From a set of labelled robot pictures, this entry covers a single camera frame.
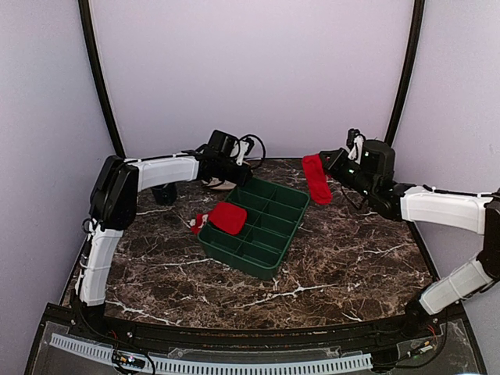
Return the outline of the red sock plain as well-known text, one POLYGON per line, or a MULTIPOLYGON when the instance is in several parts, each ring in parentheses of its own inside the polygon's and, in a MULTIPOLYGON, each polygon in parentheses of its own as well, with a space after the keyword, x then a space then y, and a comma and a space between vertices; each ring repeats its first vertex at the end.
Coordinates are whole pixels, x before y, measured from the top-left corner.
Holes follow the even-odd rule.
POLYGON ((306 155, 302 158, 302 168, 309 187, 312 200, 319 205, 328 205, 332 194, 318 154, 306 155))

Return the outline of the green divided plastic organizer tray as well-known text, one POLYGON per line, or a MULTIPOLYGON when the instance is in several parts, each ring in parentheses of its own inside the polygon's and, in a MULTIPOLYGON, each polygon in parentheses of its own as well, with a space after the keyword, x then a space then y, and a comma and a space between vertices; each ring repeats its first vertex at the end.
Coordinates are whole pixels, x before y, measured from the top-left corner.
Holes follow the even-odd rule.
POLYGON ((274 182, 252 178, 226 198, 247 213, 238 234, 207 223, 198 239, 206 255, 233 269, 270 280, 292 242, 309 204, 309 195, 274 182))

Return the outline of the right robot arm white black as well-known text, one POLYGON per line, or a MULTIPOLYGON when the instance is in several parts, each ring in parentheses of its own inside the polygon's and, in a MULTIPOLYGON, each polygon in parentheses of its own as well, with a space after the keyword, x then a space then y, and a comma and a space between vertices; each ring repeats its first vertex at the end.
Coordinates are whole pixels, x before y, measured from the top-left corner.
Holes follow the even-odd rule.
POLYGON ((436 223, 483 236, 472 259, 433 282, 405 307, 398 323, 404 338, 417 338, 436 315, 460 300, 499 282, 499 193, 446 191, 393 179, 395 150, 379 140, 357 136, 347 148, 319 153, 323 170, 342 186, 359 193, 388 220, 436 223))

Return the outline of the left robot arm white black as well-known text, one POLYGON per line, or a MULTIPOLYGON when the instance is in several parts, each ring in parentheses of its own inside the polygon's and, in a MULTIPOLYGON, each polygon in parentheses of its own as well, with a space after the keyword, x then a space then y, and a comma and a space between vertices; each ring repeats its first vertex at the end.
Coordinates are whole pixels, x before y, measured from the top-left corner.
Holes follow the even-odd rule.
POLYGON ((90 197, 86 238, 80 250, 75 295, 86 307, 103 307, 105 286, 116 246, 137 215, 139 192, 190 181, 231 182, 244 186, 252 178, 245 157, 255 143, 220 130, 194 150, 145 159, 111 155, 105 160, 90 197))

